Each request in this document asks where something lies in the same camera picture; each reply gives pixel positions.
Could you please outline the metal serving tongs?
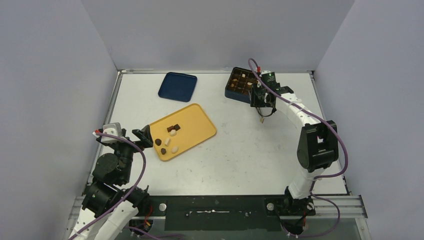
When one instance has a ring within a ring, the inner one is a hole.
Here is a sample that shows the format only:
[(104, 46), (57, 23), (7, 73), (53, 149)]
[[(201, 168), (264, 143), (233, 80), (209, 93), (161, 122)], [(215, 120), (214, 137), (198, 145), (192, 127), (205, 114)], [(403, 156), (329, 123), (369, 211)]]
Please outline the metal serving tongs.
[(263, 124), (263, 123), (264, 123), (265, 118), (264, 118), (264, 115), (263, 115), (263, 113), (262, 113), (262, 110), (261, 110), (261, 108), (260, 108), (260, 107), (258, 107), (256, 110), (257, 110), (257, 113), (259, 114), (259, 121), (260, 121), (260, 123), (261, 123), (261, 124)]

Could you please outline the yellow plastic tray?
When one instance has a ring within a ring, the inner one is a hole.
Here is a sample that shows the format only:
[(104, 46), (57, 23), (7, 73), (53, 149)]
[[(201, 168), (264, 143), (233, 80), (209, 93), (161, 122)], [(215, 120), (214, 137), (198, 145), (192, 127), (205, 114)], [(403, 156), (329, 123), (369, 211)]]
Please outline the yellow plastic tray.
[[(170, 136), (167, 128), (174, 125), (179, 125), (180, 129), (176, 131), (175, 136)], [(151, 123), (150, 133), (158, 158), (167, 162), (215, 136), (217, 128), (203, 108), (192, 103)], [(170, 138), (169, 146), (165, 146), (167, 138)], [(155, 139), (161, 139), (160, 146), (155, 144)], [(178, 152), (172, 153), (175, 146), (178, 147)], [(166, 149), (166, 154), (161, 153), (162, 148)]]

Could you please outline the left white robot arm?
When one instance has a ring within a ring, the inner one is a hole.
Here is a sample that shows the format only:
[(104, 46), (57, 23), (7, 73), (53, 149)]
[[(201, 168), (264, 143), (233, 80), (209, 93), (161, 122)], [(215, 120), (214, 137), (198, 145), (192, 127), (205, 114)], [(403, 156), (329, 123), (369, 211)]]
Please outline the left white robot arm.
[[(154, 141), (151, 128), (133, 129), (138, 139), (130, 140), (126, 130), (116, 123), (105, 124), (93, 132), (96, 141), (113, 150), (101, 155), (92, 171), (92, 182), (84, 189), (84, 199), (72, 232), (71, 240), (113, 240), (136, 215), (150, 216), (153, 205), (148, 189), (138, 187), (146, 170), (144, 150)], [(130, 181), (134, 154), (140, 153), (143, 167), (136, 182), (121, 189)]]

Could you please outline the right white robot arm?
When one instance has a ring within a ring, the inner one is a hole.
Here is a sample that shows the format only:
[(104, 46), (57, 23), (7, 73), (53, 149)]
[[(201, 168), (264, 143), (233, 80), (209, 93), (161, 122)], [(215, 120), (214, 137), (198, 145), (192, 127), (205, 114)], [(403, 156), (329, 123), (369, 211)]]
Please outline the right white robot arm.
[(251, 107), (271, 108), (272, 112), (283, 113), (300, 131), (297, 159), (300, 164), (287, 190), (290, 196), (283, 199), (284, 210), (295, 214), (303, 207), (302, 199), (311, 195), (315, 178), (329, 168), (339, 157), (337, 126), (331, 121), (320, 121), (311, 116), (309, 109), (288, 86), (276, 81), (274, 72), (256, 73), (260, 80), (249, 92)]

